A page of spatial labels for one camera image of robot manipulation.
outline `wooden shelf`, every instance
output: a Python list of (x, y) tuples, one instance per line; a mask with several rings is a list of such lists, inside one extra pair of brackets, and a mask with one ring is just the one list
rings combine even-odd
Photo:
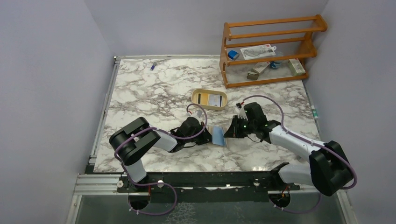
[[(270, 32), (252, 33), (252, 34), (238, 34), (238, 35), (233, 35), (231, 33), (231, 29), (230, 29), (230, 28), (235, 28), (235, 27), (268, 25), (268, 24), (300, 22), (300, 21), (312, 21), (312, 26), (309, 28), (270, 31)], [(288, 59), (292, 59), (292, 58), (298, 58), (304, 66), (305, 58), (316, 57), (316, 55), (317, 55), (317, 51), (312, 43), (312, 33), (317, 32), (317, 31), (325, 32), (326, 30), (327, 30), (327, 24), (326, 24), (325, 20), (322, 18), (322, 16), (319, 14), (315, 15), (315, 16), (277, 19), (277, 20), (249, 21), (249, 22), (238, 22), (238, 23), (227, 23), (226, 22), (224, 24), (223, 38), (222, 38), (222, 42), (221, 42), (222, 47), (221, 47), (221, 53), (220, 53), (220, 70), (221, 70), (221, 73), (223, 76), (224, 85), (226, 86), (226, 88), (231, 88), (231, 87), (267, 84), (267, 83), (274, 83), (274, 82), (285, 82), (285, 81), (307, 78), (308, 73), (305, 73), (304, 75), (295, 76), (295, 77), (275, 78), (275, 79), (268, 79), (268, 80), (261, 80), (261, 81), (229, 84), (227, 81), (227, 77), (226, 77), (226, 66), (268, 62), (268, 61), (277, 61), (277, 60), (288, 60)], [(234, 44), (227, 43), (227, 41), (231, 41), (234, 39), (245, 39), (245, 38), (274, 36), (274, 35), (290, 35), (290, 34), (298, 34), (298, 33), (305, 33), (305, 35), (304, 35), (304, 37), (299, 37), (299, 38), (278, 39), (278, 40), (270, 40), (270, 41), (245, 42), (245, 43), (234, 43)], [(241, 47), (258, 46), (258, 45), (263, 45), (263, 44), (278, 44), (278, 43), (288, 43), (288, 42), (300, 42), (299, 48), (294, 54), (279, 56), (279, 57), (264, 57), (264, 58), (257, 58), (257, 59), (250, 59), (250, 60), (243, 59), (243, 60), (236, 60), (236, 61), (229, 60), (229, 58), (227, 56), (227, 49), (230, 49), (230, 48), (241, 48)]]

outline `blue object on table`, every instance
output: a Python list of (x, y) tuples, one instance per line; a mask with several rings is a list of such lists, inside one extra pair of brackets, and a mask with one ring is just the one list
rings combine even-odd
[(281, 67), (281, 62), (274, 62), (274, 61), (271, 61), (271, 63), (269, 64), (269, 66), (271, 67), (271, 68), (273, 68), (273, 69), (279, 69), (279, 67)]
[(231, 59), (233, 59), (233, 60), (236, 60), (236, 59), (239, 57), (239, 54), (238, 54), (238, 52), (236, 52), (236, 51), (234, 51), (234, 50), (231, 50), (231, 51), (228, 53), (228, 57), (231, 58)]
[(224, 130), (222, 127), (214, 126), (212, 130), (212, 143), (218, 146), (226, 146)]
[(154, 68), (156, 67), (156, 65), (157, 65), (157, 62), (154, 62), (154, 63), (153, 63), (153, 66), (151, 66), (151, 69), (150, 69), (150, 70), (154, 70)]

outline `blue pen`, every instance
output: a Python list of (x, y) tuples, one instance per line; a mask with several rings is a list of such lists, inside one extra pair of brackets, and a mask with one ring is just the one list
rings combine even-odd
[(156, 67), (156, 65), (157, 65), (157, 62), (154, 62), (154, 63), (153, 63), (153, 66), (151, 66), (151, 69), (150, 69), (150, 70), (154, 70), (154, 68)]

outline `white wall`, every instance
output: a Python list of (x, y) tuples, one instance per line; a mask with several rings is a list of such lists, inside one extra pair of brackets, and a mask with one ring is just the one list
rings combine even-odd
[(82, 0), (0, 5), (0, 223), (64, 223), (113, 56)]
[(224, 22), (316, 15), (327, 0), (85, 0), (113, 54), (220, 54)]
[(350, 190), (361, 224), (394, 223), (396, 45), (394, 0), (329, 0), (308, 91), (322, 137), (338, 141), (358, 174)]

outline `marble table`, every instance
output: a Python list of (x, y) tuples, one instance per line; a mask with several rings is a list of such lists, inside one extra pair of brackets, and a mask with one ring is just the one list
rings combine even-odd
[[(153, 62), (157, 66), (150, 70)], [(249, 81), (248, 68), (230, 67), (230, 82)], [(282, 67), (261, 78), (286, 77), (291, 73)], [(219, 59), (202, 58), (135, 58), (122, 59), (107, 111), (94, 172), (121, 172), (120, 163), (113, 157), (109, 137), (138, 117), (145, 117), (152, 125), (164, 130), (180, 126), (187, 118), (185, 107), (191, 102), (196, 88), (223, 91), (228, 96), (223, 111), (207, 110), (208, 125), (229, 127), (235, 115), (235, 104), (250, 95), (266, 95), (276, 100), (285, 112), (285, 125), (291, 130), (313, 139), (319, 139), (303, 83), (298, 81), (259, 86), (225, 89), (219, 70)], [(259, 103), (268, 120), (281, 119), (278, 108), (263, 98), (247, 101)], [(227, 147), (206, 144), (167, 153), (151, 148), (143, 157), (149, 172), (200, 172), (200, 171), (268, 171), (282, 162), (300, 164), (292, 152), (266, 142), (250, 139), (227, 139)]]

